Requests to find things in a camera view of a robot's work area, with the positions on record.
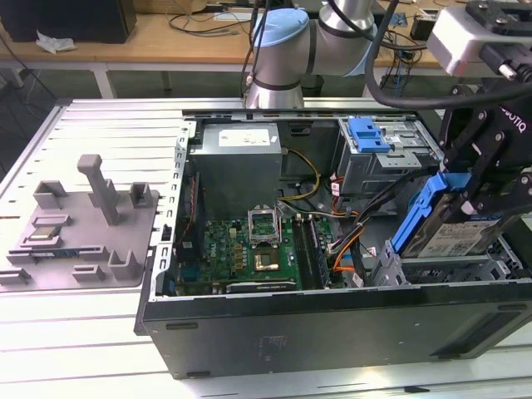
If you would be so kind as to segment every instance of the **metal table surface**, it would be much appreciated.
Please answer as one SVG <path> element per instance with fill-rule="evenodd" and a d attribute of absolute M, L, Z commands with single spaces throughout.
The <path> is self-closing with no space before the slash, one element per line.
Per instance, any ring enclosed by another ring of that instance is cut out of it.
<path fill-rule="evenodd" d="M 374 107 L 366 99 L 308 106 Z M 175 125 L 186 108 L 239 108 L 238 100 L 93 100 L 56 107 L 0 184 L 0 251 L 18 237 L 40 180 L 87 190 L 81 153 L 99 153 L 123 190 L 148 181 L 162 195 L 173 169 Z M 155 220 L 155 227 L 160 221 Z M 532 327 L 470 361 L 175 381 L 149 337 L 133 333 L 140 288 L 0 294 L 2 397 L 532 397 Z"/>

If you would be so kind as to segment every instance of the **wooden table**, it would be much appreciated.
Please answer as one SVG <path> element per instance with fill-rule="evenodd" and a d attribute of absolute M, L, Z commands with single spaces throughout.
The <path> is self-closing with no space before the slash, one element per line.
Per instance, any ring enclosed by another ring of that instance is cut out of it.
<path fill-rule="evenodd" d="M 383 7 L 388 2 L 381 2 Z M 438 7 L 433 0 L 420 0 L 423 7 Z M 398 12 L 409 17 L 408 27 L 395 29 L 408 35 L 413 15 L 419 10 L 414 4 L 400 4 Z M 219 27 L 228 22 L 207 21 L 190 22 L 191 30 Z M 51 54 L 45 52 L 33 42 L 15 43 L 5 31 L 1 34 L 8 40 L 15 54 L 33 69 L 89 70 L 95 75 L 102 98 L 114 98 L 115 90 L 108 77 L 108 71 L 162 71 L 165 85 L 170 86 L 168 71 L 241 71 L 242 63 L 249 49 L 248 23 L 242 27 L 231 27 L 235 34 L 225 37 L 195 37 L 178 32 L 169 27 L 165 15 L 137 15 L 135 30 L 124 44 L 105 44 L 77 42 L 77 49 L 70 52 Z M 376 60 L 375 75 L 380 79 L 392 65 L 393 53 L 382 49 Z M 0 45 L 0 68 L 4 76 L 21 86 L 16 71 L 20 64 L 15 61 L 4 46 Z M 424 51 L 421 60 L 412 69 L 412 75 L 445 75 L 436 59 Z"/>

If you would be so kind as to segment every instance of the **blue plastic bracket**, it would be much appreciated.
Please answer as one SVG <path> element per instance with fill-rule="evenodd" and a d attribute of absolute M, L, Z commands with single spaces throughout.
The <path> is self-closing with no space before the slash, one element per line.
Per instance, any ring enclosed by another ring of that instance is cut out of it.
<path fill-rule="evenodd" d="M 417 225 L 431 214 L 434 197 L 444 190 L 458 191 L 464 189 L 470 178 L 470 173 L 438 172 L 426 181 L 425 187 L 423 187 L 416 202 L 401 223 L 396 235 L 393 236 L 392 246 L 396 253 L 400 253 L 403 245 L 410 238 Z"/>
<path fill-rule="evenodd" d="M 356 141 L 358 152 L 388 152 L 391 147 L 381 136 L 381 131 L 372 118 L 349 118 L 349 133 Z"/>

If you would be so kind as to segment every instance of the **motherboard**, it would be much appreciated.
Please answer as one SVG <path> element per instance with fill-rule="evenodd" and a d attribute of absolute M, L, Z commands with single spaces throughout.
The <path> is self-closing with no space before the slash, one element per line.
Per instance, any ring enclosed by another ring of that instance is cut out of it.
<path fill-rule="evenodd" d="M 203 256 L 178 268 L 178 295 L 296 291 L 328 284 L 325 251 L 333 236 L 326 219 L 250 220 L 207 220 Z M 318 269 L 310 270 L 315 261 Z"/>

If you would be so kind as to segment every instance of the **sticker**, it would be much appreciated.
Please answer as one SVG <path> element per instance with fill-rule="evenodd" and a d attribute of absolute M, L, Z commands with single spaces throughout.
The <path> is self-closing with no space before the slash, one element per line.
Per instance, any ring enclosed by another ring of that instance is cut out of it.
<path fill-rule="evenodd" d="M 421 251 L 419 258 L 467 255 L 482 239 L 482 232 L 497 222 L 498 219 L 442 224 Z"/>
<path fill-rule="evenodd" d="M 53 252 L 39 252 L 38 254 L 32 254 L 33 258 L 55 258 L 56 255 Z"/>
<path fill-rule="evenodd" d="M 331 191 L 332 191 L 332 195 L 334 195 L 335 197 L 339 197 L 340 196 L 340 184 L 331 183 Z"/>
<path fill-rule="evenodd" d="M 220 147 L 269 145 L 268 129 L 224 129 L 219 133 Z"/>
<path fill-rule="evenodd" d="M 363 287 L 364 286 L 364 282 L 362 281 L 362 279 L 360 278 L 360 276 L 356 273 L 353 273 L 352 274 L 352 281 L 355 283 L 355 285 L 357 286 L 357 288 L 360 288 L 360 287 Z"/>
<path fill-rule="evenodd" d="M 388 143 L 401 143 L 401 139 L 395 135 L 385 135 L 384 140 Z"/>

